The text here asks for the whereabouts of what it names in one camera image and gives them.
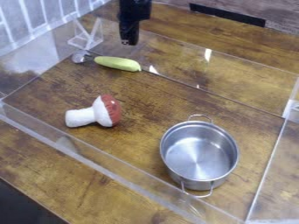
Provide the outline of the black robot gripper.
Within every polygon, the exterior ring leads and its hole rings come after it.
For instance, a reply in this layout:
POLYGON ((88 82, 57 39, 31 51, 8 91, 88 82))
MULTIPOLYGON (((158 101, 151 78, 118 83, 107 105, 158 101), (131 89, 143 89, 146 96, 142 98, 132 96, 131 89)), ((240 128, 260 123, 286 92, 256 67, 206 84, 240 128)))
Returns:
POLYGON ((139 23, 151 18, 152 0, 119 0, 119 33, 122 44, 135 46, 139 41, 139 23))

